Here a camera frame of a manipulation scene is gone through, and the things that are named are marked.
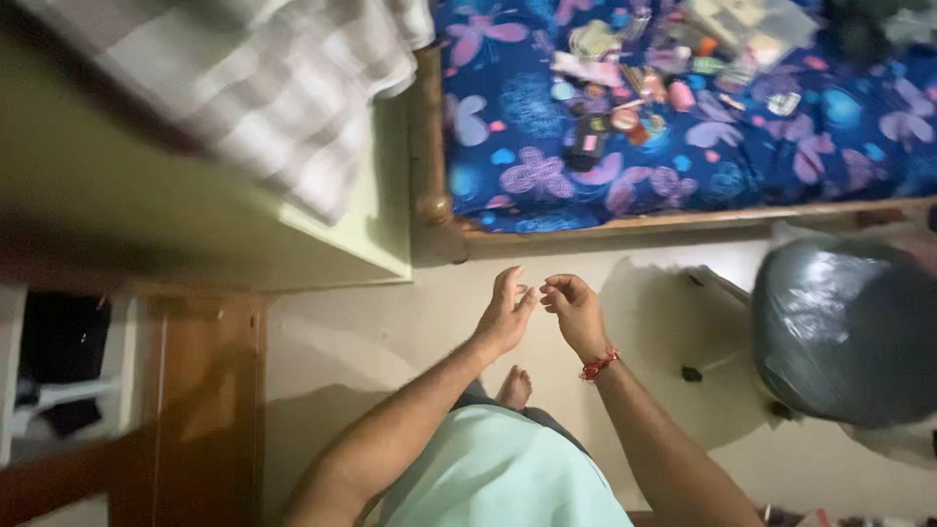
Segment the red string on wrist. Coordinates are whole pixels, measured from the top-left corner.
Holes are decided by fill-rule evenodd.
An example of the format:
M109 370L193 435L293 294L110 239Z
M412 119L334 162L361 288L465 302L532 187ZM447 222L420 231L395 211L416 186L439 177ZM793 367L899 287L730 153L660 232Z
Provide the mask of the red string on wrist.
M605 358L601 358L583 366L582 372L579 373L579 378L583 381L594 383L596 377L599 376L599 372L609 364L612 364L613 360L618 360L618 350L616 350L614 347L611 348L611 352L609 352L608 356Z

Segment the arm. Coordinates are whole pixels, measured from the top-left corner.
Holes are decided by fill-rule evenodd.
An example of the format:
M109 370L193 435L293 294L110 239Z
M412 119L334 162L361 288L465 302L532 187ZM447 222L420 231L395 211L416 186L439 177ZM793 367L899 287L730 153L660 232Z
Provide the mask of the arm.
M469 383L523 337L536 298L534 288L517 285L521 271L512 267L498 275L470 339L352 423L325 451L294 495L289 527L351 526L364 505L417 459ZM524 297L515 304L520 293Z
M541 303L556 313L563 337L583 364L608 356L599 297L576 275L555 275ZM664 525L763 525L755 507L706 452L691 440L621 361L596 379L605 409L638 487Z

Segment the wooden bed frame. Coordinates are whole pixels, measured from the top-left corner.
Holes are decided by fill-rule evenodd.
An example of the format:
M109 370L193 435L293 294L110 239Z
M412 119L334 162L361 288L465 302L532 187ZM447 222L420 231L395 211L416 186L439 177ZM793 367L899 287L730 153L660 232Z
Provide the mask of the wooden bed frame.
M414 113L423 128L416 134L422 144L424 166L414 170L412 182L415 214L418 223L433 231L437 242L450 261L460 264L469 258L468 241L528 242L544 239L571 239L619 236L630 233L673 232L696 229L743 227L765 224L784 218L830 218L856 213L870 213L926 208L937 204L937 197L891 199L871 202L813 203L792 206L756 207L722 212L680 212L655 216L613 219L598 227L555 233L486 233L472 222L453 213L453 200L446 186L445 140L442 118L442 75L439 47L430 46L416 52L419 89Z

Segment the blue bedsheet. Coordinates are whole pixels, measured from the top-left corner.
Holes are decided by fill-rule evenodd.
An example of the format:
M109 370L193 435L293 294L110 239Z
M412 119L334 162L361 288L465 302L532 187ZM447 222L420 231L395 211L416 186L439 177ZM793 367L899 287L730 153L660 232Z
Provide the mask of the blue bedsheet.
M671 210L937 194L937 55L912 49L859 75L836 63L823 34L736 96L744 111L718 100L712 77L682 75L697 100L690 112L656 105L667 123L661 133L637 147L613 134L595 169L568 170L562 155L575 117L570 101L551 97L549 57L567 50L571 29L637 5L662 9L659 0L449 0L438 8L456 214L487 231L531 233ZM654 21L622 62L641 63ZM802 97L796 111L769 112L767 97L787 92ZM574 100L594 112L610 106L581 93Z

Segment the wooden cabinet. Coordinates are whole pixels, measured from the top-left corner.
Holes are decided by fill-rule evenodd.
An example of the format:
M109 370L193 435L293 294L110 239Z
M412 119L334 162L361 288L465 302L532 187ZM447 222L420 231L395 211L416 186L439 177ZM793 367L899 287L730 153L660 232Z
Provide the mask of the wooden cabinet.
M9 31L6 10L0 272L8 278L262 292L410 279L410 92L375 105L350 210L328 226L222 159L179 154L129 127L109 111L113 101L82 89L86 65Z
M141 425L0 472L0 526L101 494L112 527L258 523L262 300L155 297L145 307Z

